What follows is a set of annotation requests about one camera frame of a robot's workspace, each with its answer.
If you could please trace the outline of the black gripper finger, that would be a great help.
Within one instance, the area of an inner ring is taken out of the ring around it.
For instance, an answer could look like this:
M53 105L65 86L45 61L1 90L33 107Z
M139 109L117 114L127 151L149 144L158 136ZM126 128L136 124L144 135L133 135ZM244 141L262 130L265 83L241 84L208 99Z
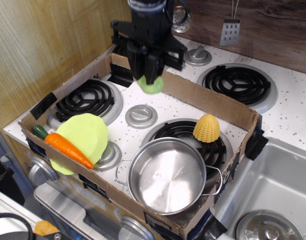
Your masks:
M139 80L145 73L146 55L146 48L143 48L133 40L127 42L127 57L132 75L136 80Z
M152 85L156 78L162 74L165 66L162 56L163 53L161 51L151 51L145 57L145 77L147 85Z

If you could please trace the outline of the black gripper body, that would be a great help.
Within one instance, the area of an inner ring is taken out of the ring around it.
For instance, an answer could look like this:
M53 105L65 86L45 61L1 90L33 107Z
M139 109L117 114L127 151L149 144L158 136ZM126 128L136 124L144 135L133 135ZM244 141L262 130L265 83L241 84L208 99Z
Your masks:
M171 33L173 8L150 8L149 11L132 9L131 15L131 22L113 20L110 23L113 28L112 42L127 48L128 41L135 41L147 49L147 55L151 51L161 51L165 66L182 70L187 48Z

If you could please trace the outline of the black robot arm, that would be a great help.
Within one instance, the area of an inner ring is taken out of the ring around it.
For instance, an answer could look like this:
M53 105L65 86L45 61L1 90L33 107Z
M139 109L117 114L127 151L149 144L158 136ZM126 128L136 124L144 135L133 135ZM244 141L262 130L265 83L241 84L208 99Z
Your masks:
M113 20L112 42L126 48L133 77L153 85L165 66L182 70L187 48L172 34L172 0L129 0L131 21Z

